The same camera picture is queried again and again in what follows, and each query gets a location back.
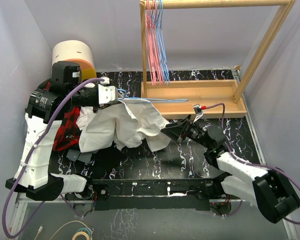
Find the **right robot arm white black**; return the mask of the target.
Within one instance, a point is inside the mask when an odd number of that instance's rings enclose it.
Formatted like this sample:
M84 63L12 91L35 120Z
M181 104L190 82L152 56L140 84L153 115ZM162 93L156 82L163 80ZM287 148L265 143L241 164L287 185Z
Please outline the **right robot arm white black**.
M256 206L274 224L300 207L300 198L288 178L275 170L252 166L234 156L226 148L227 138L220 126L203 128L198 121L192 122L186 117L167 124L161 132L175 142L189 138L205 147L206 161L226 174L212 187L216 197L239 197Z

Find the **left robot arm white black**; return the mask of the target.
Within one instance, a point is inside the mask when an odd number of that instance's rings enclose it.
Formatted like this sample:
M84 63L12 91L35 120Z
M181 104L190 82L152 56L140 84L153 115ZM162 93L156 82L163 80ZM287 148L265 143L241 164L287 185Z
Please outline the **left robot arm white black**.
M35 201L53 201L68 193L87 200L94 188L85 177L49 173L55 137L65 113L72 107L93 110L109 107L118 103L118 89L107 77L82 81L80 65L72 61L55 62L46 86L30 94L25 110L27 130L22 158L16 174L6 180L5 187Z

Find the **white shirt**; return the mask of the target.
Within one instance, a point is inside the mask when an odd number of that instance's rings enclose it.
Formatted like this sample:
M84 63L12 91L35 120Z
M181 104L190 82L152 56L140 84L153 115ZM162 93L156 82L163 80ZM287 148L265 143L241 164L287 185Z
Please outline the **white shirt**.
M147 100L126 98L119 104L93 112L82 107L76 125L81 130L79 149L82 153L110 147L136 148L146 140L151 152L166 148L171 139L161 132L169 122Z

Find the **blue wire hanger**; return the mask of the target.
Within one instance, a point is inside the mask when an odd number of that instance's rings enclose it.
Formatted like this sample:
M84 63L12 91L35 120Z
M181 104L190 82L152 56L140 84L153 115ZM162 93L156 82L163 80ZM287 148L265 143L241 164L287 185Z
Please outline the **blue wire hanger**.
M150 103L186 103L189 100L186 98L181 99L162 99L162 98L147 98L147 97L134 97L129 96L125 89L118 89L119 100L130 99L130 100L144 100Z

